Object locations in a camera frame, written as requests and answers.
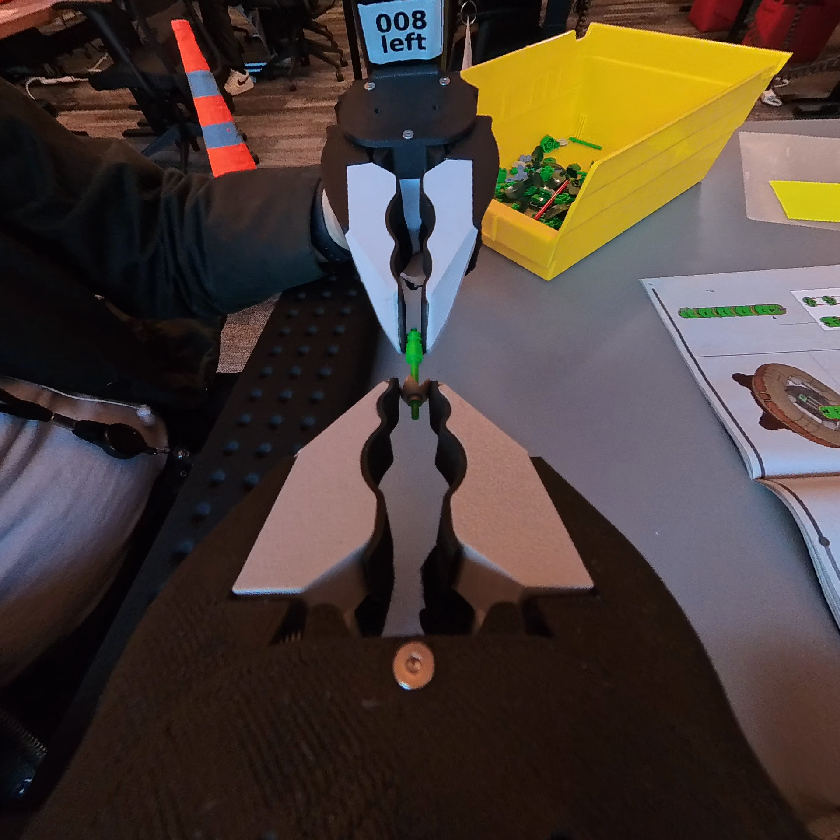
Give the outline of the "green axle rod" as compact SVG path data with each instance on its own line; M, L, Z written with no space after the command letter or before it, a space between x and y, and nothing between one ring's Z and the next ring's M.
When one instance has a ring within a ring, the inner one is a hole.
M424 347L421 333L417 329L412 329L406 337L405 361L409 365L410 373L406 379L414 380L417 384L421 385L421 382L419 381L419 366L423 360ZM415 421L420 417L421 406L422 405L410 406L411 416Z

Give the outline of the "red bag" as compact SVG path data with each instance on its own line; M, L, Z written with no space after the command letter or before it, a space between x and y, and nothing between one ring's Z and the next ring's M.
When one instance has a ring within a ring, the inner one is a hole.
M822 52L838 21L838 1L762 1L741 43L788 51L793 62L809 62Z
M700 33L727 32L734 24L742 1L696 0L688 12L688 20Z

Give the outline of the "person's legs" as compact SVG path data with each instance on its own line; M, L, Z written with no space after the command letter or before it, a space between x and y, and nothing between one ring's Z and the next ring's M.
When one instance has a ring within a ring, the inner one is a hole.
M50 423L2 415L1 684L99 604L165 455L118 459Z

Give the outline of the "black swivel chair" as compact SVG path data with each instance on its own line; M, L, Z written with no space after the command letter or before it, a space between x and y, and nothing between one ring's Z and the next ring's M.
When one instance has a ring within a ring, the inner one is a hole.
M122 136L152 139L144 156L176 146L185 171L190 151L200 150L202 132L172 31L172 20L185 16L184 3L75 1L56 3L54 8L83 13L112 59L108 69L91 78L91 86L132 92L144 121Z

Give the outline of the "red rod brick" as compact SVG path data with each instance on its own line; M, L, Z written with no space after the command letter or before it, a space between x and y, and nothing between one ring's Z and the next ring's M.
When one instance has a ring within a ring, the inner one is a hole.
M548 212L548 210L554 204L554 202L557 200L560 194L562 194L563 191L568 187L569 183L570 181L568 179L564 181L561 184L561 186L554 191L551 197L543 205L541 205L540 210L538 210L538 212L535 213L535 215L533 216L533 219L535 221L541 219Z

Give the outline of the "clear sheet with yellow sticker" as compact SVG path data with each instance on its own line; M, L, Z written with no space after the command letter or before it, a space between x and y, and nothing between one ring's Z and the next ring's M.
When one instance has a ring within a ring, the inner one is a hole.
M839 229L839 139L789 133L739 134L747 217Z

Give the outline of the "orange traffic cone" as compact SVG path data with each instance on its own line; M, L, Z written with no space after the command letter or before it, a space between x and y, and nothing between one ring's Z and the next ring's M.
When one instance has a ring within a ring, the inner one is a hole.
M230 172L254 170L255 160L235 126L190 23L183 18L175 18L171 26L213 175L219 177Z

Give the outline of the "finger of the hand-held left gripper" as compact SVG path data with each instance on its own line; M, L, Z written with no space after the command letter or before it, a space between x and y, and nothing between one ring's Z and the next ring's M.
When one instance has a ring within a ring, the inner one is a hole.
M452 310L478 236L473 214L473 162L446 159L427 171L421 197L434 212L423 244L423 341L434 346Z
M374 312L395 350L405 351L405 301L395 260L398 246L389 228L392 205L402 208L395 175L375 163L347 167L349 229L354 265Z

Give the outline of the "grey desk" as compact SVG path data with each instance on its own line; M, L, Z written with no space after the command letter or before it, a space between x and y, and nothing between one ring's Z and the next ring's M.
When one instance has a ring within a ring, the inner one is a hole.
M799 529L749 479L640 280L837 262L836 232L747 218L734 134L701 184L552 281L483 247L421 369L651 563L819 834L837 825L837 627Z

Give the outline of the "black studded mat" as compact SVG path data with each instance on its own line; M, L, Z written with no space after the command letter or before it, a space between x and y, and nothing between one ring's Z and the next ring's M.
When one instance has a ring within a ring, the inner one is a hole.
M380 332L353 269L282 293L206 442L168 463L128 570L91 616L92 643L105 639L138 571L161 568L167 579L273 468L362 396Z

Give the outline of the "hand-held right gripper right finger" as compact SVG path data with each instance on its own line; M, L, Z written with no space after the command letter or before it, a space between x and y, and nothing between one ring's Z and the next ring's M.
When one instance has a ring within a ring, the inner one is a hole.
M430 386L435 465L448 483L422 568L426 634L468 634L490 609L593 587L529 453L447 385Z

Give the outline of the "open instruction booklet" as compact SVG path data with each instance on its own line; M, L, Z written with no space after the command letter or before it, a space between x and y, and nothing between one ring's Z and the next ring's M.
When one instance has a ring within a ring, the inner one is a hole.
M642 281L753 480L796 521L839 622L839 266Z

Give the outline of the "person's left forearm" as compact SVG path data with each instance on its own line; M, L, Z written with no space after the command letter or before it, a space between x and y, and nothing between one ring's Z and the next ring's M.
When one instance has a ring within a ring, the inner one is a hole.
M2 80L1 373L193 406L220 319L320 278L312 167L213 178L81 138Z

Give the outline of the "pile of green toy bricks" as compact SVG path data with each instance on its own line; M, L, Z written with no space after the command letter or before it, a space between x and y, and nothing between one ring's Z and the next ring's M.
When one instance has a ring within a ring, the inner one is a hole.
M494 198L513 211L533 216L567 179L568 187L539 220L542 225L559 231L577 200L593 167L572 160L575 153L601 152L603 147L574 136L555 138L545 134L528 154L521 154L508 167L498 172Z

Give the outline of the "yellow plastic bin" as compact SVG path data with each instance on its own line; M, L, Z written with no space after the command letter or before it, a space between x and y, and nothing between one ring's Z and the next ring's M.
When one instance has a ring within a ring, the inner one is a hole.
M499 202L482 244L551 280L699 183L789 53L593 23L468 69L500 164L545 135L590 166L560 230Z

